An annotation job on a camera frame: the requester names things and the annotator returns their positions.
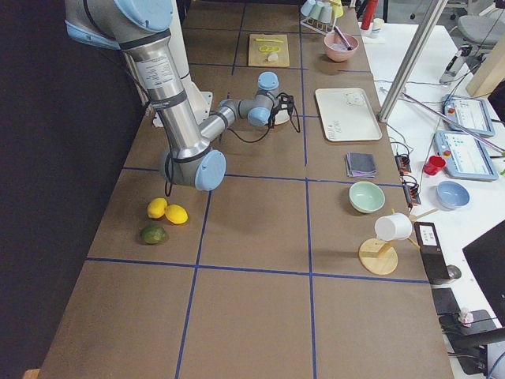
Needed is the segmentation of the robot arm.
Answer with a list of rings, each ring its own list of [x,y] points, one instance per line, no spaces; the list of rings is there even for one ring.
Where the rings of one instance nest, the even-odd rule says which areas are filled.
[[[277,114],[290,115],[292,96],[279,91],[272,72],[259,75],[252,99],[225,99],[211,111],[211,93],[189,75],[174,1],[67,1],[65,23],[77,42],[122,51],[130,71],[166,130],[161,173],[171,184],[215,189],[226,158],[211,143],[239,118],[271,129]]]

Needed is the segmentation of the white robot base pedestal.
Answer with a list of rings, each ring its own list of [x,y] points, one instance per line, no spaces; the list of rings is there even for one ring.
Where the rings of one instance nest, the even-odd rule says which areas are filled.
[[[181,6],[178,5],[177,1],[150,1],[149,5],[154,7],[151,10],[154,20],[150,21],[150,24],[153,26],[160,24],[162,28],[170,29],[171,37],[168,46],[174,59],[174,67],[177,68],[187,100],[196,119],[196,125],[199,126],[209,116],[213,95],[211,92],[199,90],[189,71],[185,41],[181,29],[181,18],[178,13],[181,9],[186,11],[189,4],[187,1],[183,1]]]

